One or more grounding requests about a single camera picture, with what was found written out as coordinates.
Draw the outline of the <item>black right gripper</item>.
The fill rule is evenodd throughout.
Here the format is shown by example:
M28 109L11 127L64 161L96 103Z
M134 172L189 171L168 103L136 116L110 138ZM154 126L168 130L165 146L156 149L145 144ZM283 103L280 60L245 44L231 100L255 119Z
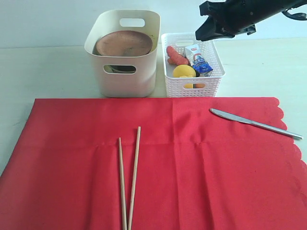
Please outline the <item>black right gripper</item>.
M209 17L196 30L196 40L210 41L255 33L255 24L262 17L261 5L260 0L205 1L199 6L200 15Z

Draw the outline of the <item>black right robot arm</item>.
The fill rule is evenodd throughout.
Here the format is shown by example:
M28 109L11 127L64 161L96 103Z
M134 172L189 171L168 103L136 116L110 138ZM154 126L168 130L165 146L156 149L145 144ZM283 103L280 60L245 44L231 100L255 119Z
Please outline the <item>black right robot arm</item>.
M305 0L226 0L224 2L205 1L199 6L200 15L206 21L196 30L198 41L219 38L234 38L236 35L251 35L256 32L256 24L278 13L289 19L306 21L306 13L289 13L289 10L306 5Z

